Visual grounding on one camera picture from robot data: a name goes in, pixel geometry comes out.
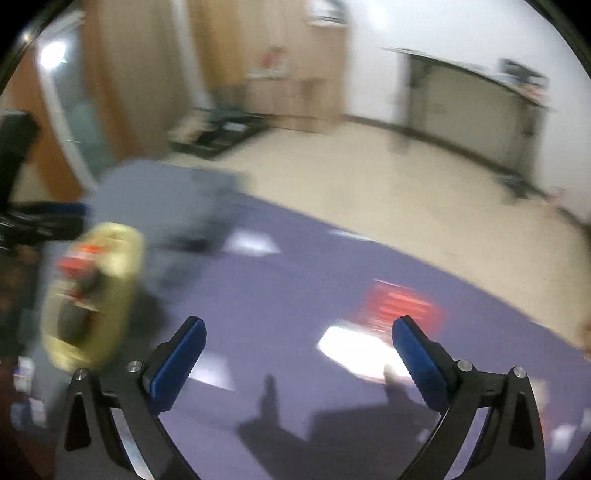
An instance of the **reception desk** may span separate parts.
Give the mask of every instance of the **reception desk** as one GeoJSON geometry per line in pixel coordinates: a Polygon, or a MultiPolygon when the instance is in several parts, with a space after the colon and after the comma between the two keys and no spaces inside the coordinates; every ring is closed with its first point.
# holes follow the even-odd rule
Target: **reception desk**
{"type": "Polygon", "coordinates": [[[405,56],[407,108],[399,129],[532,180],[547,107],[461,64],[408,50],[385,50],[405,56]]]}

